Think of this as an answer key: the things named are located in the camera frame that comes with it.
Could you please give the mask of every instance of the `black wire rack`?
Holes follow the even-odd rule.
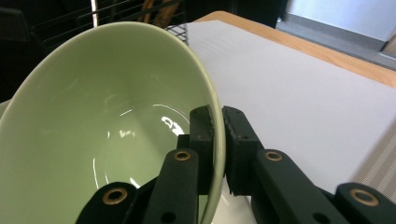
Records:
[[[46,54],[71,37],[96,25],[140,21],[161,27],[188,43],[184,0],[106,0],[31,27],[31,35]]]

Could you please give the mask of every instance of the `dish rack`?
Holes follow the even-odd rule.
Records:
[[[32,37],[49,54],[71,37],[98,25],[139,21],[161,27],[188,43],[184,0],[91,0],[91,3],[91,7],[32,26]]]

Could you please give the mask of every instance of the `gray floor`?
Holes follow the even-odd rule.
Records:
[[[291,14],[276,29],[396,71],[396,59],[380,53],[383,41]]]

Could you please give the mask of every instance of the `wooden table edge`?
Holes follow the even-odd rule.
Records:
[[[322,47],[318,44],[303,40],[247,19],[235,16],[225,11],[212,12],[197,21],[223,21],[235,27],[246,30],[254,35],[259,35],[281,45],[311,55],[324,62],[334,64],[352,73],[370,78],[384,85],[396,88],[396,72],[379,65],[354,58],[333,49]]]

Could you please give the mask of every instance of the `bowl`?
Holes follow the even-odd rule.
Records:
[[[91,29],[53,51],[0,120],[0,223],[73,223],[112,182],[137,188],[161,170],[189,113],[209,105],[215,173],[203,222],[220,196],[225,162],[219,101],[189,48],[138,22]]]

